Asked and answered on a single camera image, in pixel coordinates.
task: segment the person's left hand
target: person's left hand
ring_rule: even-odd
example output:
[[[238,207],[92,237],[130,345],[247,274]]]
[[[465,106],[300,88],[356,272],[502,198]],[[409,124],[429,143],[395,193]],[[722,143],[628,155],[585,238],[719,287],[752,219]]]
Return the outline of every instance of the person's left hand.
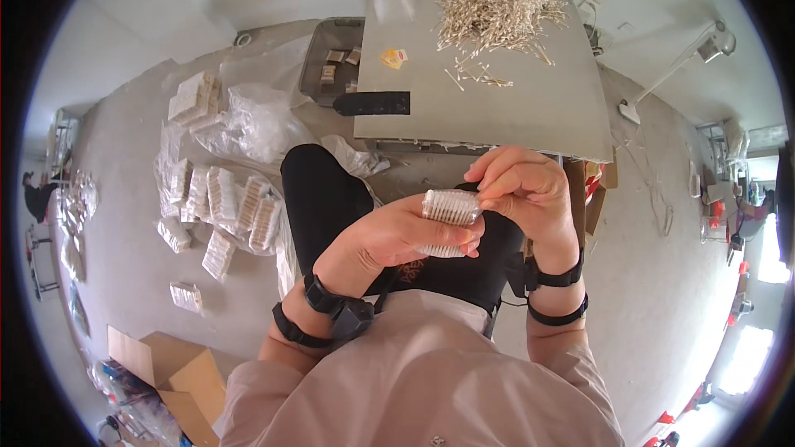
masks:
[[[320,255],[313,272],[328,290],[361,297],[384,267],[427,257],[415,250],[421,245],[458,245],[465,255],[477,257],[485,230],[482,216],[463,228],[424,219],[423,197],[412,195],[360,218]]]

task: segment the black rubber pad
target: black rubber pad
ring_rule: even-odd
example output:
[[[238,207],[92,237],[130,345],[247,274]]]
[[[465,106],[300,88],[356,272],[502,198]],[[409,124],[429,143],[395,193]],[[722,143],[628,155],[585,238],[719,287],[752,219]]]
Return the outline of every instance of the black rubber pad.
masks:
[[[411,92],[353,92],[334,101],[341,115],[411,114]]]

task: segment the table surface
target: table surface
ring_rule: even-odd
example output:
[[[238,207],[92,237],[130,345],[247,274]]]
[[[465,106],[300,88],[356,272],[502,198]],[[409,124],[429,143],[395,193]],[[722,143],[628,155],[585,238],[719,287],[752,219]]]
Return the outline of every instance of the table surface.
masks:
[[[410,115],[358,115],[361,139],[520,145],[538,151],[612,162],[610,126],[600,75],[576,8],[564,9],[568,27],[542,24],[545,52],[555,65],[507,49],[485,52],[497,87],[455,75],[455,47],[437,50],[441,9],[436,0],[369,0],[359,92],[410,91]],[[387,49],[405,49],[400,70],[381,63]]]

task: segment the finger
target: finger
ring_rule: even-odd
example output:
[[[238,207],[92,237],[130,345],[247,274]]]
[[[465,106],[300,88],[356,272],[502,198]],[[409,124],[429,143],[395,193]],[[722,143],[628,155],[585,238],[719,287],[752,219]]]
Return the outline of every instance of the finger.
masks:
[[[545,164],[552,160],[543,154],[523,149],[521,147],[510,147],[507,151],[500,154],[486,169],[483,174],[483,180],[478,185],[478,190],[484,190],[490,184],[500,177],[503,173],[508,171],[514,164],[519,163],[535,163]]]
[[[391,202],[390,206],[392,204],[395,204],[395,206],[399,205],[402,209],[411,212],[414,216],[422,217],[423,199],[425,199],[425,194],[409,195],[408,197],[403,197],[395,202]]]
[[[469,171],[463,174],[463,179],[470,183],[482,180],[483,174],[486,172],[486,168],[489,166],[489,164],[491,164],[500,154],[510,148],[510,146],[497,147],[495,149],[491,149],[486,154],[481,155],[472,163],[471,166],[469,166]]]
[[[483,220],[483,216],[478,216],[474,223],[464,228],[475,232],[475,238],[480,238],[486,232],[486,222]]]
[[[508,219],[516,223],[517,214],[519,212],[519,203],[522,199],[513,194],[503,195],[493,199],[483,201],[480,207],[487,211],[494,211],[495,213],[502,214]]]
[[[551,166],[535,163],[514,164],[478,194],[481,201],[519,191],[518,195],[545,194],[554,190],[558,176]]]
[[[474,242],[465,243],[461,246],[461,252],[468,256],[468,257],[477,257],[476,254],[478,252],[478,246],[480,245],[480,240],[476,240]]]
[[[420,217],[407,221],[405,226],[404,240],[410,245],[463,245],[479,238],[473,229]]]

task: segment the window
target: window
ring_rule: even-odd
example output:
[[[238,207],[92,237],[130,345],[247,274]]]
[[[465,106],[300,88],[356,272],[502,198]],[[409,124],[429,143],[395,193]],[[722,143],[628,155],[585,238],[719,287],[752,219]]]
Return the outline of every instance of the window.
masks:
[[[778,260],[779,250],[775,214],[768,215],[761,233],[761,259],[757,277],[760,282],[786,283],[790,279],[790,270]]]
[[[772,343],[772,330],[750,325],[743,328],[735,354],[720,377],[718,388],[730,395],[748,392],[759,376]]]

